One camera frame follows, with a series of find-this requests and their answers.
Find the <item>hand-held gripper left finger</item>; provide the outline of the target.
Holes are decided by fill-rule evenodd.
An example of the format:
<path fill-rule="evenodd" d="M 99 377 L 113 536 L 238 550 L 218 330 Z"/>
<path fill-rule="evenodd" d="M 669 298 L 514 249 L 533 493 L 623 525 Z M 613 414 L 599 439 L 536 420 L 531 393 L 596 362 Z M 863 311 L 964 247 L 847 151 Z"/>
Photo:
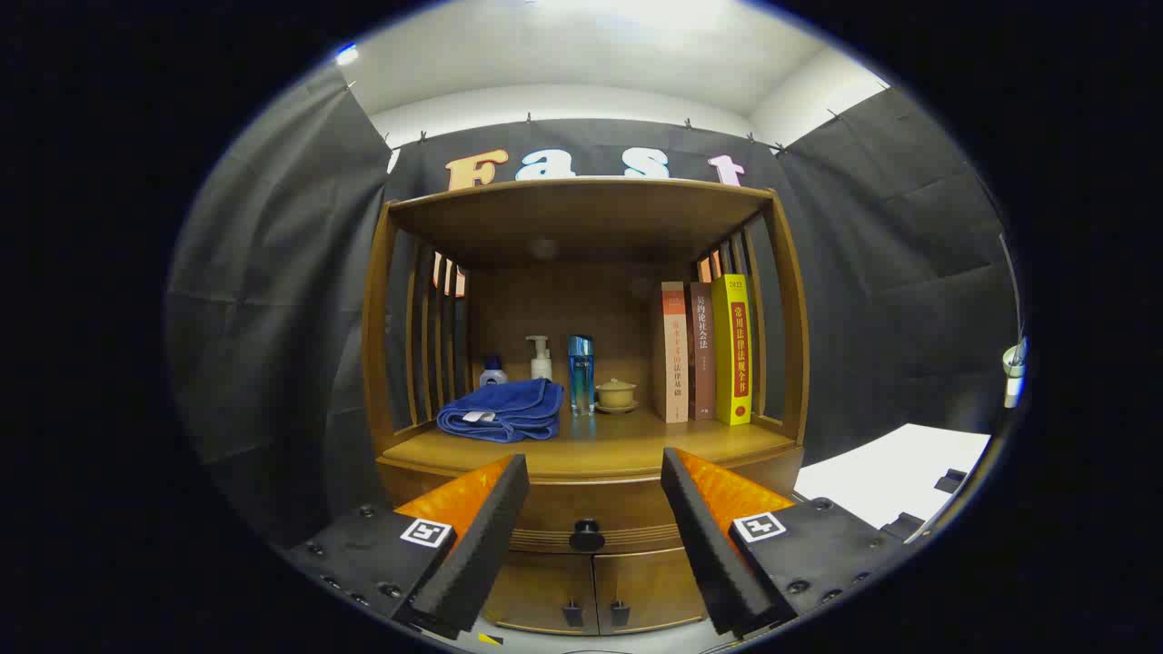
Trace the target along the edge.
<path fill-rule="evenodd" d="M 499 458 L 406 502 L 365 504 L 283 552 L 316 585 L 400 630 L 473 630 L 529 493 L 525 456 Z"/>

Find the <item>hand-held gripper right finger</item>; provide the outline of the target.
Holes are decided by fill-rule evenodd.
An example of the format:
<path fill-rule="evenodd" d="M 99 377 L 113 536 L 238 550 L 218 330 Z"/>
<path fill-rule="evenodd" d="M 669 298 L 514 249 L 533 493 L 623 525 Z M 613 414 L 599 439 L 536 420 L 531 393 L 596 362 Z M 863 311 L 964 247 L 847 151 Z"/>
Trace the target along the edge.
<path fill-rule="evenodd" d="M 716 632 L 809 614 L 909 555 L 909 538 L 828 498 L 794 502 L 690 452 L 666 448 L 661 485 Z"/>

